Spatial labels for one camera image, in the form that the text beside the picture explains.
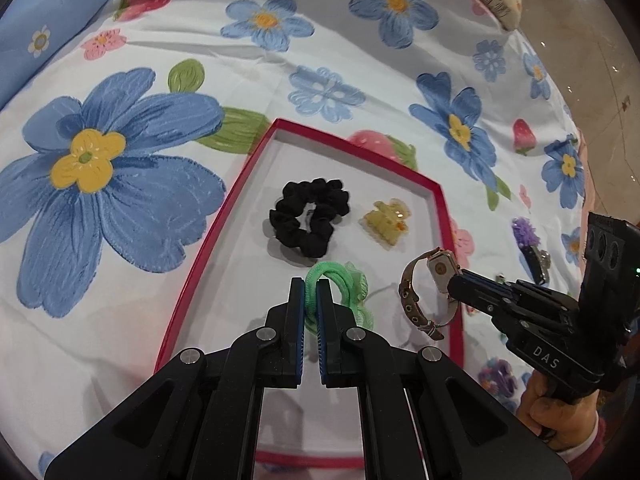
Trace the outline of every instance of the green scrunchie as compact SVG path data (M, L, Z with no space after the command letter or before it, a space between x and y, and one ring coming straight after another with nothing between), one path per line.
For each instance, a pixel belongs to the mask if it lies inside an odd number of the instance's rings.
M337 262L316 263L305 278L305 326L309 332L318 333L316 323L316 283L323 276L334 282L342 295L341 304L353 312L356 324L373 329L373 315L365 308L364 300L369 293L369 285L364 273L351 262L342 266Z

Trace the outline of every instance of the finger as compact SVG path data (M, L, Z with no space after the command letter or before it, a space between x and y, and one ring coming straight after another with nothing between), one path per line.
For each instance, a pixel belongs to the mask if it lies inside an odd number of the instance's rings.
M529 413L532 404L544 395L546 392L546 377L534 370L529 382L527 383L527 389L520 398L519 411Z
M546 391L549 388L549 382L545 375L541 374L537 370L533 370L531 374L531 378L529 381L532 381L532 387L536 392L538 397L544 397L546 395Z
M520 398L520 406L516 411L516 416L521 423L527 426L535 434L540 434L542 426L531 418L529 411L533 403L544 395L545 392L546 377L539 371L534 370L529 382L527 383L527 389Z
M567 404L562 400L542 397L531 405L529 415L538 424L560 433L575 429L576 424L579 423L579 417L575 416L577 410L577 404Z
M535 434L536 436L542 433L542 426L540 426L535 420L533 420L529 413L521 412L520 410L518 410L516 412L516 417L522 424L529 428L529 431L531 431L531 433Z

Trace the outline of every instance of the human hand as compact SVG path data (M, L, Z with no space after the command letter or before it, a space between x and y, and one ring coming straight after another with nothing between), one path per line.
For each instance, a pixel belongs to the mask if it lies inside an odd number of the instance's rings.
M598 392L580 399L576 404L567 404L545 397L547 389L546 377L534 370L522 394L516 416L536 435L542 432L543 427L556 430L556 436L548 443L554 451L580 446L590 437L598 420Z

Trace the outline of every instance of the blue pillow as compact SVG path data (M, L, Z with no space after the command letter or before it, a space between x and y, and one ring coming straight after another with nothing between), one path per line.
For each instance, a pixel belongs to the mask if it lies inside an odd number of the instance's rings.
M108 0L13 0L0 18L0 109Z

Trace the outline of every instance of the black scrunchie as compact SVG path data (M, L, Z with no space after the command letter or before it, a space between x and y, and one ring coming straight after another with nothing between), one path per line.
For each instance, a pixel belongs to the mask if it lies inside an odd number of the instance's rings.
M269 211L269 222L276 231L276 238L285 247L299 247L307 258L321 258L334 234L331 220L349 212L349 192L342 189L340 180L327 182L324 178L316 178L313 182L287 183L282 196L276 209ZM309 221L309 232L300 228L296 218L302 215L308 203L316 204Z

